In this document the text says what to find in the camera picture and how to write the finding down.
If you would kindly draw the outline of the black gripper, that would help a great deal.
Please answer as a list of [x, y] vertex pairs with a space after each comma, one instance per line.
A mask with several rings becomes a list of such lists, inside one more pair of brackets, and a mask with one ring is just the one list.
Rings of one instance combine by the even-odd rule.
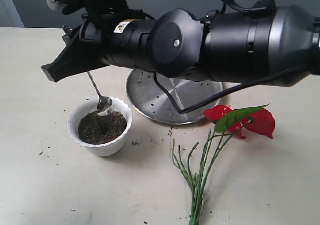
[[147, 41], [157, 20], [143, 10], [110, 8], [99, 20], [83, 15], [83, 25], [65, 32], [66, 47], [52, 62], [41, 67], [49, 81], [114, 65], [151, 69]]

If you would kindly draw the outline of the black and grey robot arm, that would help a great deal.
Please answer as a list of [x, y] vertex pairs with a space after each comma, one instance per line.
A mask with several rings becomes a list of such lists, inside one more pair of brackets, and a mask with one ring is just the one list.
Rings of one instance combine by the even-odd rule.
[[86, 21], [42, 71], [52, 82], [117, 66], [167, 78], [245, 84], [277, 76], [291, 87], [320, 73], [320, 19], [298, 6], [258, 16], [240, 12], [197, 19], [175, 9], [160, 19], [118, 13]]

